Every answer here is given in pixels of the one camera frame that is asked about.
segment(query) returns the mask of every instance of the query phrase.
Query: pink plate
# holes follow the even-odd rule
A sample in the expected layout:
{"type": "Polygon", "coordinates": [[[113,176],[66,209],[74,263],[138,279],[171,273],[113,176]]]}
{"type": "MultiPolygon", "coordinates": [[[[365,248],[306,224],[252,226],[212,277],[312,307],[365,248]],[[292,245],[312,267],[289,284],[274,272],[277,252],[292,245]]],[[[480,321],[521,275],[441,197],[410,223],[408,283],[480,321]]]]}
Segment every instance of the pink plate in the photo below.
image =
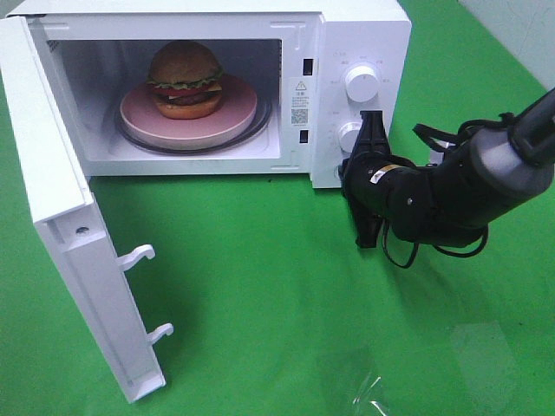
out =
{"type": "Polygon", "coordinates": [[[199,150],[219,146],[241,134],[252,122],[257,94],[246,82],[232,75],[220,80],[222,98],[216,111],[195,120],[164,117],[152,102],[146,84],[123,98],[121,118],[132,138],[168,150],[199,150]]]}

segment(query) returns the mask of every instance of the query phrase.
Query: green cloth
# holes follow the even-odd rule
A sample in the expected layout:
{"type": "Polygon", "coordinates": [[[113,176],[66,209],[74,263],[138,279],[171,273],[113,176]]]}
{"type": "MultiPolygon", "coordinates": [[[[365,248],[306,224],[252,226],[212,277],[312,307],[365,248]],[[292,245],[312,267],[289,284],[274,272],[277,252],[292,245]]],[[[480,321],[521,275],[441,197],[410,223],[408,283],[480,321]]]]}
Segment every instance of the green cloth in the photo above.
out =
{"type": "MultiPolygon", "coordinates": [[[[414,124],[543,94],[454,0],[401,3],[395,153],[425,164],[414,124]]],[[[555,413],[555,187],[479,256],[422,247],[400,270],[356,248],[340,192],[306,175],[93,179],[118,253],[156,250],[127,272],[147,330],[175,327],[155,345],[168,385],[129,405],[31,224],[3,96],[0,136],[2,416],[555,413]]]]}

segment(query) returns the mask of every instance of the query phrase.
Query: qr code sticker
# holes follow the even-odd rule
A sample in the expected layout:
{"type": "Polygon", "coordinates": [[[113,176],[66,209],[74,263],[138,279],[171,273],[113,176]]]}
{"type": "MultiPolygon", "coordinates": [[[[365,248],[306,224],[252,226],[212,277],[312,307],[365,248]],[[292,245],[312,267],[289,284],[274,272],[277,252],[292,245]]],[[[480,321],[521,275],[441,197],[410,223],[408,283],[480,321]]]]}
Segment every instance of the qr code sticker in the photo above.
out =
{"type": "Polygon", "coordinates": [[[309,122],[308,108],[291,110],[291,124],[306,124],[308,122],[309,122]]]}

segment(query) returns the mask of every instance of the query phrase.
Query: white microwave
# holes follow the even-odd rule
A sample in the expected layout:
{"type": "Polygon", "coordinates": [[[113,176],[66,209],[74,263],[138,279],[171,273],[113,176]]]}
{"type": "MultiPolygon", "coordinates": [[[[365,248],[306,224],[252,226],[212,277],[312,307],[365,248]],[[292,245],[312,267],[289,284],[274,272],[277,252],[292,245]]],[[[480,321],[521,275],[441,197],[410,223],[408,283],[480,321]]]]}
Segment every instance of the white microwave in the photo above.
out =
{"type": "Polygon", "coordinates": [[[0,65],[32,220],[128,401],[165,385],[87,178],[307,173],[338,187],[362,110],[389,130],[411,23],[394,0],[28,0],[0,21],[0,65]],[[194,40],[255,92],[237,137],[206,148],[138,140],[122,102],[153,55],[194,40]]]}

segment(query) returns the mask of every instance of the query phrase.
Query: microwave door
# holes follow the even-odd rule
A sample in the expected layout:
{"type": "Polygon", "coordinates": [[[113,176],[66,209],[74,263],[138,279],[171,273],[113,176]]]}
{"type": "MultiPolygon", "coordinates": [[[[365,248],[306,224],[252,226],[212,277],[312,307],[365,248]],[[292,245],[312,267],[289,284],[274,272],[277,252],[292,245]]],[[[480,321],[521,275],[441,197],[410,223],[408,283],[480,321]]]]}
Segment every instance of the microwave door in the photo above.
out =
{"type": "Polygon", "coordinates": [[[147,333],[124,271],[144,245],[118,257],[88,188],[35,42],[20,16],[0,20],[0,65],[33,223],[128,401],[166,384],[153,351],[171,324],[147,333]]]}

